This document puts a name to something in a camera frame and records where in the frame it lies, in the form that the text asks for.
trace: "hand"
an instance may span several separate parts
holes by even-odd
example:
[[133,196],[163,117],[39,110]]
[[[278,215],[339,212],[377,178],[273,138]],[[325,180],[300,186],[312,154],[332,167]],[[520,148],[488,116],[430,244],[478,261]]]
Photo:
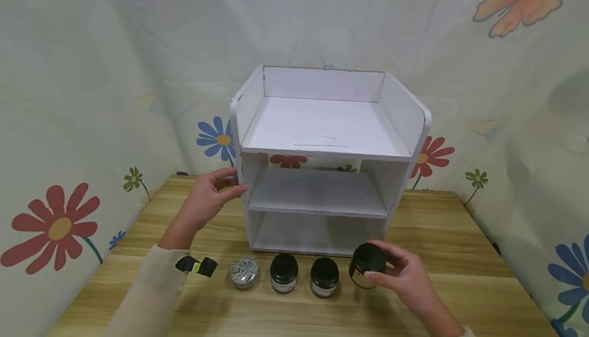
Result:
[[176,217],[162,236],[159,246],[164,249],[189,249],[198,230],[205,227],[229,201],[247,190],[238,185],[236,168],[220,169],[200,175]]
[[464,334],[462,325],[439,298],[418,255],[383,241],[369,240],[368,243],[381,248],[393,267],[387,266],[384,273],[365,272],[366,278],[395,291],[421,320],[431,337],[459,337]]

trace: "flower center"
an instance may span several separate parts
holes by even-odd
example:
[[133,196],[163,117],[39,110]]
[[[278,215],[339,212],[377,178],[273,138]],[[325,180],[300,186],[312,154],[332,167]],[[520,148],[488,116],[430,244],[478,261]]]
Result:
[[217,143],[220,145],[229,145],[231,144],[231,136],[225,134],[219,135],[217,136]]
[[583,276],[583,288],[589,291],[589,272]]
[[427,154],[425,154],[425,153],[420,154],[417,157],[417,164],[422,164],[422,163],[427,162],[427,158],[428,158]]
[[61,217],[49,228],[49,238],[53,241],[61,240],[70,232],[72,221],[69,218]]

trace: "white shelving unit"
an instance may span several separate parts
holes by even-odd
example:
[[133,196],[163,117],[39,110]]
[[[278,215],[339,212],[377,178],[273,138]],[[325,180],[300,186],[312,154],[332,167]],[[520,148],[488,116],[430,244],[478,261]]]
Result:
[[[389,73],[259,66],[230,119],[252,251],[350,256],[387,232],[431,114]],[[360,159],[359,172],[268,156]]]

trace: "flower stem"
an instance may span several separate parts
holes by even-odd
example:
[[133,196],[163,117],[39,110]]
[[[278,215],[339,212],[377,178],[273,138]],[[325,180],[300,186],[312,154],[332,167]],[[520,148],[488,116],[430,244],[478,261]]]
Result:
[[94,251],[94,254],[96,254],[96,257],[98,257],[98,262],[102,264],[102,257],[100,256],[100,253],[98,252],[96,246],[94,246],[94,244],[92,243],[92,241],[90,241],[88,237],[82,237],[82,239],[84,239],[85,243],[88,244],[89,247]]
[[566,321],[568,321],[570,318],[572,318],[575,311],[577,311],[579,305],[580,305],[580,302],[571,306],[569,311],[567,311],[562,317],[558,318],[558,321],[561,322],[562,324],[564,324]]
[[419,176],[417,177],[417,179],[415,180],[415,183],[413,184],[413,187],[411,188],[411,190],[415,189],[415,186],[417,186],[417,183],[419,182],[419,179],[421,178],[421,172],[419,173]]
[[472,199],[472,197],[474,197],[474,196],[475,196],[475,194],[477,193],[477,191],[478,191],[478,186],[477,186],[477,188],[475,189],[475,191],[472,193],[472,195],[470,195],[470,198],[468,198],[468,200],[467,200],[467,201],[466,201],[464,204],[462,204],[462,205],[467,205],[467,204],[468,204],[468,202],[469,202],[469,201]]
[[147,198],[149,199],[149,201],[151,201],[151,197],[149,196],[149,190],[147,190],[147,187],[146,187],[146,185],[143,183],[143,181],[141,182],[141,185],[143,186],[143,189],[145,189],[145,190],[146,190],[146,193],[147,193]]

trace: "black object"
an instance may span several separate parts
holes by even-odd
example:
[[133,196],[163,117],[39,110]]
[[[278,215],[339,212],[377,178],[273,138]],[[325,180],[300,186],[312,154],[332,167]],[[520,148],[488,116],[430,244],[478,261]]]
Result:
[[356,248],[350,262],[350,278],[358,286],[371,289],[376,286],[364,277],[364,272],[381,272],[387,269],[387,256],[377,245],[361,244]]
[[178,260],[176,268],[182,272],[197,272],[199,275],[210,277],[217,268],[217,262],[208,257],[199,262],[191,256],[185,256]]
[[318,298],[328,298],[333,295],[339,281],[337,264],[328,257],[320,257],[311,267],[311,291]]
[[296,286],[296,276],[299,273],[299,265],[294,256],[279,254],[270,265],[272,288],[279,294],[287,294]]

